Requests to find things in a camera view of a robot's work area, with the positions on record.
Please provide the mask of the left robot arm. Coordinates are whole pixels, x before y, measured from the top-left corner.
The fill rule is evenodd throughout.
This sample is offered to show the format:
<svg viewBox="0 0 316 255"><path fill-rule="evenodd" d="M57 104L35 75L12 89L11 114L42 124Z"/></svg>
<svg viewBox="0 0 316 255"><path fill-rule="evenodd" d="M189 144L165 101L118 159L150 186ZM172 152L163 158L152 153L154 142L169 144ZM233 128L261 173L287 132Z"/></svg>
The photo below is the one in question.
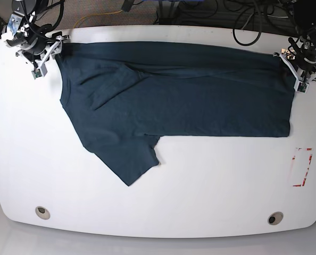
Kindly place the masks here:
<svg viewBox="0 0 316 255"><path fill-rule="evenodd" d="M289 46L274 56L279 57L295 77L294 90L306 93L316 82L316 1L284 1L282 7L295 25L296 35Z"/></svg>

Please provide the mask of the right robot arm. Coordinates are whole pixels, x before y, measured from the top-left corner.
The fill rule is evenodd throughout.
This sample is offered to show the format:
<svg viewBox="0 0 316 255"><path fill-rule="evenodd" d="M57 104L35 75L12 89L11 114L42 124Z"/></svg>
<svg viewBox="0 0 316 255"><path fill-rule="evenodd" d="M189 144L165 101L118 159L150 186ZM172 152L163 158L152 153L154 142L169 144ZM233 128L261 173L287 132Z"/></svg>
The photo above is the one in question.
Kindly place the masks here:
<svg viewBox="0 0 316 255"><path fill-rule="evenodd" d="M54 32L64 13L65 1L12 1L12 14L2 33L2 41L8 48L16 50L20 57L31 67L34 79L47 74L46 62L61 53L63 42L69 36ZM37 25L38 17L58 6L59 16L53 24Z"/></svg>

